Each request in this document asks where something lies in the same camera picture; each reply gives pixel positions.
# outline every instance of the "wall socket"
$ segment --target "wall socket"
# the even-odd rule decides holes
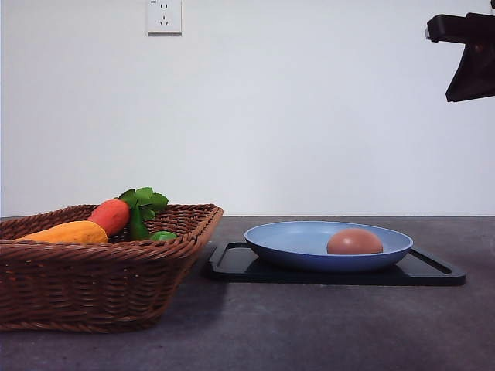
[[[148,34],[181,35],[183,32],[182,0],[148,0]]]

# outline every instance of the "green leaves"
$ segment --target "green leaves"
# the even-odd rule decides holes
[[[156,213],[165,210],[169,203],[164,195],[153,192],[151,187],[129,189],[118,198],[131,208],[129,228],[133,240],[145,240],[149,237],[144,221],[155,219]]]
[[[164,195],[153,192],[152,187],[129,189],[118,198],[125,201],[131,209],[139,207],[141,211],[144,209],[154,212],[163,211],[169,203],[169,200]]]
[[[149,237],[149,239],[153,241],[168,241],[173,240],[174,238],[177,238],[177,235],[175,233],[169,232],[168,230],[160,230],[159,232],[156,232],[151,237]]]

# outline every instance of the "outlet plate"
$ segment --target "outlet plate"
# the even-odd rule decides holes
[[[183,32],[182,0],[148,0],[149,35],[181,35]]]

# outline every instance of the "brown wicker basket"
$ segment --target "brown wicker basket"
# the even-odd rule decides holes
[[[126,332],[154,325],[220,221],[215,205],[170,205],[147,223],[169,241],[12,241],[85,220],[96,205],[71,206],[0,223],[0,331]]]

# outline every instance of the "black cutting board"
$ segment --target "black cutting board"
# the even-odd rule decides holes
[[[207,261],[207,277],[229,282],[293,284],[376,284],[385,286],[459,286],[466,273],[417,247],[397,264],[380,271],[320,273],[279,267],[262,260],[246,243],[218,247]]]

